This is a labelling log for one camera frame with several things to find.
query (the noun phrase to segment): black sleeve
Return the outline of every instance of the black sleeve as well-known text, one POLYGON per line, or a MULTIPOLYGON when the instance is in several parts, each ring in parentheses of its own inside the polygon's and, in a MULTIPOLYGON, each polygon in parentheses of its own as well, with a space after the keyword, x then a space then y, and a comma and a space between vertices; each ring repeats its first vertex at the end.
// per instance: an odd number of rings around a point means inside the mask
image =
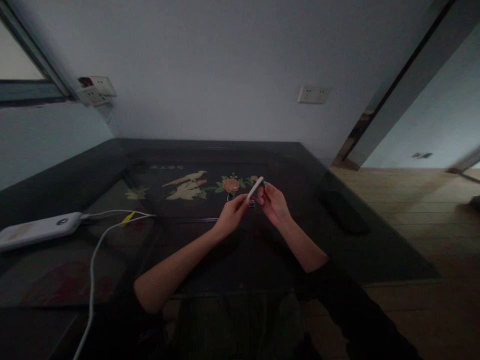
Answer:
POLYGON ((165 345, 162 313, 146 313, 132 288, 95 307, 81 359, 161 359, 165 345))
POLYGON ((380 306, 332 261, 307 274, 307 282, 349 341, 351 359, 421 359, 380 306))

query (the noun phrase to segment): dark pants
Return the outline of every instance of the dark pants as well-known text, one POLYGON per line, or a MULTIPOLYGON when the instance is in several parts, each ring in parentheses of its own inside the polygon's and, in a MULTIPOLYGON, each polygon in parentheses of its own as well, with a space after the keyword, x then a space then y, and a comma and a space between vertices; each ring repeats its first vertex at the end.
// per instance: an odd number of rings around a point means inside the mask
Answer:
POLYGON ((178 359, 291 359, 304 339, 295 293, 183 299, 172 339, 178 359))

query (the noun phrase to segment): window frame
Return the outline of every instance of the window frame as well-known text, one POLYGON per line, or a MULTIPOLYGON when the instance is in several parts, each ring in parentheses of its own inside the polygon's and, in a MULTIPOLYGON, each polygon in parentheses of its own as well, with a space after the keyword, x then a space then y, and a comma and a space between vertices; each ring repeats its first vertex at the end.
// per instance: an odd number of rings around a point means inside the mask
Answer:
POLYGON ((0 79, 0 92, 9 93, 12 97, 7 100, 0 99, 0 108, 75 100, 72 92, 62 81, 35 40, 23 26, 21 20, 5 0, 0 0, 0 21, 45 77, 45 79, 38 80, 0 79))

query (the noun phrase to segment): hand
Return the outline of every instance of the hand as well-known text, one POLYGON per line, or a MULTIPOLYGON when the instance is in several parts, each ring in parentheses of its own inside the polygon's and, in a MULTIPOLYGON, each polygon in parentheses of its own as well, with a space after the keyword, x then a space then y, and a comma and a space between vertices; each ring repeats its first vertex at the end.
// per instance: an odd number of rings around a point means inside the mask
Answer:
POLYGON ((281 223, 289 222, 292 219, 284 195, 271 183, 258 189, 256 201, 276 228, 281 223))
POLYGON ((225 203, 220 217, 211 230, 219 238, 226 238, 239 226, 242 216, 249 207, 249 201, 245 201, 246 198, 247 194, 242 194, 225 203))

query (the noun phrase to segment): electrical outlet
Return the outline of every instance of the electrical outlet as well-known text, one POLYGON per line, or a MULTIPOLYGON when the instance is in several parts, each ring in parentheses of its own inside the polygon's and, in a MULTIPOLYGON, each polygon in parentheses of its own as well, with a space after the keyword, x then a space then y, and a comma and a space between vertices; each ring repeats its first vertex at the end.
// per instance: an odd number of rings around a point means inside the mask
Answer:
POLYGON ((305 104, 324 104, 329 97, 331 89, 319 86, 302 86, 300 95, 298 96, 299 103, 305 104))
POLYGON ((106 76, 90 76, 93 86, 98 89, 98 92, 103 96, 117 96, 110 79, 106 76))
POLYGON ((95 86, 89 86, 78 92, 80 101, 85 105, 98 107, 100 105, 110 104, 110 101, 101 94, 95 86))

